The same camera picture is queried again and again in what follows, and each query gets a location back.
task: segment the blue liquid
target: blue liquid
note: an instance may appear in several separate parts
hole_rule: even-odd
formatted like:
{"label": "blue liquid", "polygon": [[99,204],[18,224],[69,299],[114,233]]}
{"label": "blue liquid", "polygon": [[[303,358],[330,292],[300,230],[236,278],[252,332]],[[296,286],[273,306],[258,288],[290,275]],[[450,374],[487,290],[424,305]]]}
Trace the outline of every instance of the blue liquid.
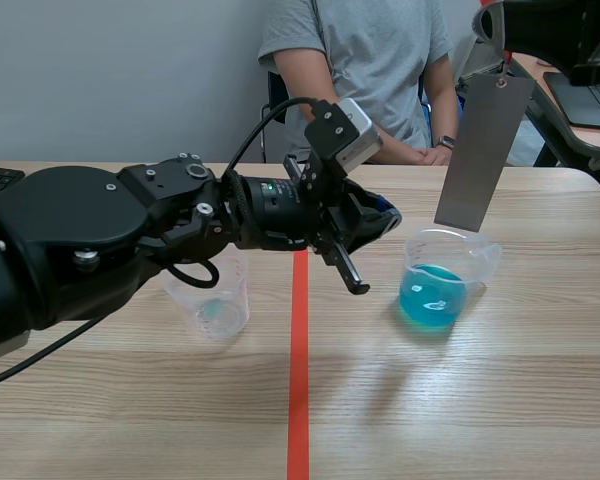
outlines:
{"label": "blue liquid", "polygon": [[417,265],[427,272],[407,270],[400,286],[400,306],[415,322],[428,327],[446,327],[456,321],[467,303],[467,288],[460,277],[446,268]]}

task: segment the plastic beaker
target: plastic beaker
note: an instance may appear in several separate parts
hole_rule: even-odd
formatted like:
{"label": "plastic beaker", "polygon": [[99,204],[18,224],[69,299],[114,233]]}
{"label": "plastic beaker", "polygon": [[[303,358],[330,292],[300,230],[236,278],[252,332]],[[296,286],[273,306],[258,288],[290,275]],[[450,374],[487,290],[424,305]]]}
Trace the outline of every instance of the plastic beaker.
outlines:
{"label": "plastic beaker", "polygon": [[[229,245],[211,262],[218,268],[220,280],[210,290],[187,285],[167,271],[160,277],[164,289],[180,307],[187,326],[211,340],[224,340],[237,335],[249,320],[248,260],[243,252]],[[200,265],[177,268],[194,278],[209,276]]]}
{"label": "plastic beaker", "polygon": [[400,306],[419,324],[450,326],[501,256],[502,247],[484,234],[423,230],[407,242]]}

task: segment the person's arm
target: person's arm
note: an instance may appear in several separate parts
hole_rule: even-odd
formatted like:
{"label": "person's arm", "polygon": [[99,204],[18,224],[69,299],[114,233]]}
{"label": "person's arm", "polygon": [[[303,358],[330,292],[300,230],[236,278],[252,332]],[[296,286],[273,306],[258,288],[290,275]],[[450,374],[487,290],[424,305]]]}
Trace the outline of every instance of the person's arm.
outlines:
{"label": "person's arm", "polygon": [[[431,104],[431,127],[433,144],[440,137],[456,138],[458,133],[458,97],[453,85],[453,73],[449,55],[443,55],[430,64],[424,72],[424,88]],[[434,148],[418,149],[431,165],[449,165],[449,148],[439,145]]]}
{"label": "person's arm", "polygon": [[[340,98],[333,89],[327,59],[319,50],[299,48],[281,50],[274,54],[278,71],[295,97],[314,97],[338,103]],[[300,107],[308,121],[314,119],[311,107]],[[396,140],[376,126],[384,145],[373,156],[373,161],[391,165],[426,165],[424,155],[400,140]]]}

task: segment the beaker with blue liquid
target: beaker with blue liquid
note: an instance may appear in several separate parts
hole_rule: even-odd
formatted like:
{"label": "beaker with blue liquid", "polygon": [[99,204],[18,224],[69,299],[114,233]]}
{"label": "beaker with blue liquid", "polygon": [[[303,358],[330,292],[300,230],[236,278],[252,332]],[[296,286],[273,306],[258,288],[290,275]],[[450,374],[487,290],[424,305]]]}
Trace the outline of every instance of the beaker with blue liquid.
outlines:
{"label": "beaker with blue liquid", "polygon": [[498,268],[502,247],[484,234],[423,230],[407,242],[400,306],[412,322],[454,324],[476,288]]}

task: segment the person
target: person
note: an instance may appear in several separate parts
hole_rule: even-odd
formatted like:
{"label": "person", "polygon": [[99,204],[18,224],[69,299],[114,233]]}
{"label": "person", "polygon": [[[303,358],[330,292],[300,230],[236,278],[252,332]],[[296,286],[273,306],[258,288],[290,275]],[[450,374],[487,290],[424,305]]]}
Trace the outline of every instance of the person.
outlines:
{"label": "person", "polygon": [[[282,75],[291,96],[350,97],[369,115],[384,143],[373,163],[449,163],[458,100],[439,0],[273,0],[263,37],[258,59]],[[309,106],[287,113],[289,153],[298,160],[309,157],[304,129],[311,120]]]}

